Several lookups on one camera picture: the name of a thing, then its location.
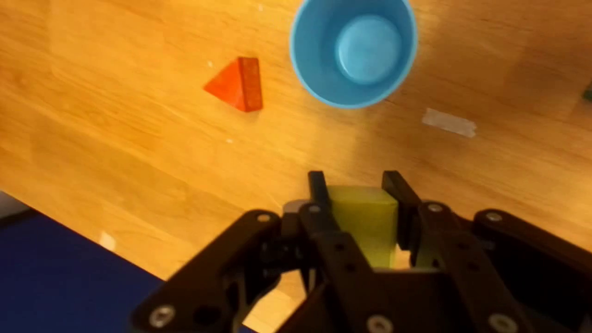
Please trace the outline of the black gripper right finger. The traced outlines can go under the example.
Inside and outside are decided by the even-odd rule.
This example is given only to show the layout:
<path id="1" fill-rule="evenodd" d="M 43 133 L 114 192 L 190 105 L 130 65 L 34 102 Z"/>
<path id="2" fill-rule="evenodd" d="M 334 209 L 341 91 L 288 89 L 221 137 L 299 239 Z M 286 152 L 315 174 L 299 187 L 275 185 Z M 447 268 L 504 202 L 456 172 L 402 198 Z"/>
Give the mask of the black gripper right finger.
<path id="1" fill-rule="evenodd" d="M 500 209 L 467 220 L 423 202 L 387 170 L 382 189 L 402 205 L 397 240 L 415 268 L 437 268 L 476 333 L 591 333 L 592 253 Z"/>

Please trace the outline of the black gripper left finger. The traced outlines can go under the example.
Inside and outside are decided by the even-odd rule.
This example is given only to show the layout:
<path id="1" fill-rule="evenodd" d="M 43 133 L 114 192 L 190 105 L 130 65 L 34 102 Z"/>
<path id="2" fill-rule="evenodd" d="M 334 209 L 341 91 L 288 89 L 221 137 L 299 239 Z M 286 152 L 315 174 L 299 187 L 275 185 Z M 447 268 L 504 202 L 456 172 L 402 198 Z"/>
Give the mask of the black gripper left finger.
<path id="1" fill-rule="evenodd" d="M 130 333 L 239 333 L 286 272 L 301 272 L 306 300 L 278 333 L 395 333 L 378 274 L 330 211 L 325 176 L 293 213 L 254 209 L 136 307 Z"/>

